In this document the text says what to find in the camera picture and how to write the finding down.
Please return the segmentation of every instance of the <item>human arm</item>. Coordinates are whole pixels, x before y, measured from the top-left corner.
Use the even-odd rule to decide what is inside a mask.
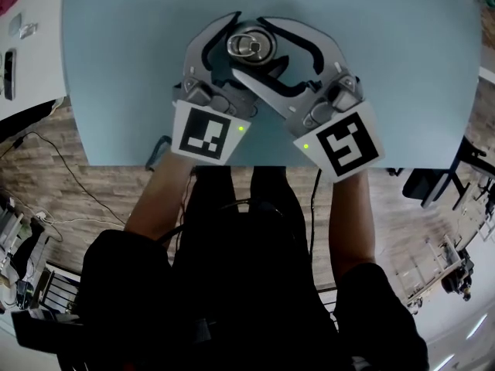
[[[374,222],[367,171],[333,186],[329,249],[337,285],[359,264],[374,263]]]
[[[157,240],[176,226],[194,160],[168,151],[132,210],[124,231]]]
[[[329,248],[338,287],[334,315],[348,356],[383,371],[427,370],[428,350],[415,321],[374,258],[367,172],[335,184]]]

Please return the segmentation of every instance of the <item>white wall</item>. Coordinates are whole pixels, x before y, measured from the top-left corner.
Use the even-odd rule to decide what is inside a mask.
[[[474,263],[471,300],[465,302],[460,295],[447,294],[440,282],[415,316],[416,326],[426,342],[434,342],[452,333],[459,323],[488,307],[495,298],[495,243],[483,242],[477,235],[467,247]]]
[[[488,314],[475,335],[466,339],[481,316]],[[495,298],[489,308],[481,309],[475,315],[460,322],[451,333],[428,345],[430,366],[432,369],[447,356],[454,354],[442,371],[482,370],[495,358]]]

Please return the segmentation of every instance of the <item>wire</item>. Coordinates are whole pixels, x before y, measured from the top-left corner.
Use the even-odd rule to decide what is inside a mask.
[[[87,191],[87,189],[84,187],[84,185],[82,185],[82,184],[79,182],[79,180],[77,180],[76,175],[74,175],[74,173],[72,172],[72,170],[70,170],[69,165],[68,165],[68,164],[67,164],[67,162],[65,161],[65,158],[62,156],[62,154],[60,154],[60,151],[59,151],[58,147],[57,147],[57,146],[55,146],[55,145],[54,145],[54,143],[52,143],[50,140],[45,139],[45,138],[44,138],[41,134],[39,134],[39,133],[37,133],[37,132],[34,132],[34,131],[30,131],[30,132],[28,132],[27,134],[25,134],[25,135],[24,135],[24,138],[25,138],[28,134],[32,134],[32,133],[33,133],[33,134],[35,134],[36,136],[38,136],[41,140],[45,141],[46,143],[51,144],[51,145],[53,146],[53,148],[55,148],[56,153],[60,156],[60,158],[62,159],[63,164],[65,165],[65,167],[67,168],[67,170],[69,171],[69,173],[72,175],[72,177],[73,177],[73,179],[75,180],[75,182],[79,185],[79,187],[81,187],[81,188],[82,188],[82,190],[83,190],[86,194],[88,194],[91,198],[93,198],[93,199],[94,199],[94,201],[95,201],[96,203],[99,203],[100,205],[102,205],[102,206],[103,206],[106,210],[108,210],[108,211],[111,213],[111,215],[112,215],[113,217],[115,217],[118,221],[120,221],[122,224],[124,224],[124,225],[125,225],[124,221],[122,221],[120,218],[118,218],[118,217],[117,217],[117,215],[114,213],[114,211],[113,211],[112,209],[110,209],[107,205],[103,204],[103,203],[102,203],[102,202],[100,202],[98,199],[96,199],[96,197],[95,197],[93,194],[91,194],[89,191]]]
[[[121,224],[116,224],[112,223],[111,221],[103,221],[103,220],[96,220],[96,219],[86,219],[79,217],[77,219],[72,219],[72,220],[66,220],[66,221],[53,221],[52,223],[47,222],[50,226],[53,226],[53,224],[68,224],[68,223],[74,223],[75,221],[94,221],[95,223],[102,223],[102,224],[110,224],[111,226],[118,226],[119,228],[124,229],[124,226]]]
[[[0,156],[0,159],[2,159],[2,157],[7,154],[12,148],[18,148],[24,141],[24,138],[26,138],[29,134],[35,134],[36,136],[38,136],[41,140],[45,141],[46,143],[52,145],[53,148],[55,148],[55,151],[56,153],[60,156],[60,158],[62,159],[62,162],[63,164],[65,165],[65,167],[67,168],[67,170],[69,171],[69,173],[72,175],[73,179],[75,180],[75,182],[79,185],[79,187],[82,188],[82,190],[88,194],[96,203],[98,203],[99,205],[103,206],[106,210],[108,210],[111,215],[113,217],[115,217],[118,221],[120,221],[122,224],[125,225],[124,221],[122,221],[115,213],[112,209],[110,209],[107,205],[103,204],[102,202],[100,202],[93,194],[91,194],[89,191],[87,191],[87,189],[80,183],[80,181],[77,179],[76,175],[74,175],[74,173],[72,172],[72,170],[69,168],[69,165],[67,164],[65,158],[62,156],[62,154],[60,154],[60,151],[58,149],[58,147],[52,143],[50,140],[48,139],[45,139],[41,134],[39,134],[38,132],[35,132],[35,131],[30,131],[28,133],[26,133],[25,135],[23,135],[22,137],[20,138],[17,138],[14,143],[7,149],[7,151],[5,151],[2,156]],[[34,213],[34,211],[29,208],[25,203],[23,203],[19,198],[17,198],[18,201],[20,201],[21,204],[23,204],[27,209],[29,209],[33,214],[36,215],[36,213]],[[51,218],[53,219],[53,223],[55,223],[55,218],[52,216],[52,214],[50,212],[48,212],[48,210],[44,209],[48,214],[50,214]],[[106,223],[104,221],[100,221],[100,220],[95,220],[95,221],[98,221],[99,223]]]
[[[311,195],[311,242],[309,243],[309,259],[312,264],[312,248],[315,244],[315,196],[316,190],[318,189],[319,178],[322,175],[322,169],[318,169],[318,173],[316,174],[315,186],[312,189]]]
[[[231,208],[233,206],[238,206],[238,205],[243,205],[243,204],[251,205],[251,204],[256,204],[256,203],[260,203],[259,200],[252,199],[252,198],[240,199],[238,201],[235,201],[235,202],[229,203],[225,206],[222,206],[219,209],[214,210],[213,212],[217,213],[217,212],[221,212],[222,210]],[[280,210],[278,210],[276,207],[274,207],[271,203],[268,203],[268,202],[264,202],[264,203],[270,205],[271,208],[273,209],[273,211],[277,212],[281,218],[284,218],[284,215],[282,214],[282,212]],[[207,218],[209,218],[210,216],[211,216],[210,213],[206,213],[203,217],[198,218],[198,220],[204,221]],[[170,230],[168,233],[166,233],[165,235],[162,235],[160,238],[158,238],[157,242],[159,244],[164,244],[167,240],[173,238],[178,233],[181,233],[182,231],[184,231],[184,228],[186,225],[187,225],[187,223],[176,226],[173,230]],[[292,239],[295,241],[294,233],[292,233]]]
[[[60,233],[60,231],[55,226],[52,226],[52,228],[56,231],[56,233],[58,233],[60,235],[60,240],[56,240],[55,238],[53,238],[53,240],[55,240],[58,243],[62,243],[63,242],[62,234]]]
[[[3,187],[0,187],[0,190],[2,191],[5,191],[7,192],[11,197],[13,198],[16,198],[19,203],[24,206],[25,208],[27,208],[27,210],[29,210],[34,216],[38,217],[37,216],[37,213],[38,212],[35,212],[33,209],[31,209],[26,203],[24,203],[18,196],[15,196],[12,192],[8,191],[7,189],[3,188]],[[116,223],[112,223],[111,221],[103,221],[103,220],[96,220],[96,219],[90,219],[90,218],[86,218],[86,217],[78,217],[76,219],[72,219],[72,220],[64,220],[64,221],[61,221],[61,220],[57,220],[52,213],[50,213],[48,211],[48,209],[45,209],[44,207],[42,206],[35,206],[37,209],[42,209],[44,210],[52,219],[52,221],[49,221],[47,219],[42,219],[41,217],[38,217],[41,221],[43,221],[45,224],[48,224],[49,226],[52,226],[53,224],[68,224],[68,223],[74,223],[75,221],[94,221],[95,223],[102,223],[102,224],[110,224],[111,226],[118,226],[119,228],[124,228],[124,226],[122,226],[121,224],[116,224]]]
[[[253,107],[254,107],[254,113],[250,116],[250,118],[254,118],[258,115],[258,106],[253,105]]]
[[[17,267],[15,266],[14,264],[14,261],[12,260],[12,257],[14,257],[15,254],[11,254],[9,256],[9,263],[12,265],[12,267],[15,269],[15,272],[17,272],[18,276],[19,276],[19,270],[17,269]],[[27,279],[31,279],[31,277],[34,275],[35,273],[35,268],[34,268],[34,262],[32,261],[32,258],[29,256],[29,261],[31,261],[31,264],[32,264],[32,274],[30,274],[27,278]]]
[[[12,253],[9,253],[7,254],[7,258],[9,259],[9,263],[12,265],[12,267],[15,269],[15,272],[17,272],[17,267],[15,266],[15,263],[14,261],[12,260],[12,258],[14,257],[14,254]]]
[[[4,151],[4,153],[3,153],[2,155],[0,155],[0,159],[2,159],[2,158],[3,158],[3,156],[4,156],[5,154],[7,154],[10,150],[12,150],[13,148],[14,148],[14,144],[12,143],[12,145],[11,145],[9,148],[7,148],[7,151]]]

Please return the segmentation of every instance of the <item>wooden floor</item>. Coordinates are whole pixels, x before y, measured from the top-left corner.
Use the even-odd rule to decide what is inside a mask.
[[[488,151],[488,160],[492,163],[495,163],[494,95],[495,88],[481,81],[466,130],[470,140]],[[88,166],[70,107],[57,109],[51,116],[27,128],[23,133],[29,131],[37,131],[56,144],[71,170],[87,190],[110,207],[121,220],[125,221],[128,218],[150,177],[149,172],[143,167]],[[1,144],[0,153],[16,138],[17,136]],[[410,270],[410,255],[416,260],[431,258],[425,245],[426,238],[435,242],[447,233],[457,241],[468,240],[474,234],[476,225],[483,219],[482,203],[474,202],[472,196],[458,211],[451,210],[456,201],[456,193],[454,188],[451,188],[453,186],[448,188],[440,202],[430,209],[423,210],[419,201],[406,199],[401,194],[408,173],[404,172],[396,178],[390,177],[383,169],[370,170],[370,190],[377,232],[377,259],[389,276],[394,275],[395,271]],[[472,195],[477,195],[478,174],[462,166],[459,173],[463,182],[472,182]],[[237,197],[248,196],[251,169],[234,168],[233,177]],[[315,177],[315,168],[288,169],[288,180],[306,217],[308,238],[311,221],[309,205]],[[105,208],[82,191],[64,167],[55,149],[35,134],[28,135],[21,147],[11,150],[0,160],[0,186],[2,192],[6,194],[8,191],[18,197],[32,211],[46,209],[58,221],[89,218],[120,224]],[[326,244],[331,194],[331,185],[321,182],[316,196],[316,242],[313,263],[315,281],[319,288],[333,283]],[[32,215],[32,211],[20,205],[18,200],[17,205],[26,216]],[[119,229],[94,221],[56,223],[54,226],[62,234],[63,242],[49,242],[46,248],[48,259],[76,271],[81,269],[84,253],[102,230]],[[55,238],[59,237],[53,227],[47,226],[46,229]],[[173,244],[169,252],[173,258]]]
[[[483,44],[495,50],[495,11],[493,9],[481,8],[481,24],[483,26]]]

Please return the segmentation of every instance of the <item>forearm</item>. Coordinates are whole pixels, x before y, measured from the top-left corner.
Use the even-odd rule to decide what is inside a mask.
[[[336,282],[358,264],[375,262],[374,222],[367,171],[333,186],[329,248]]]
[[[125,231],[157,240],[176,226],[194,160],[168,151],[150,178]]]

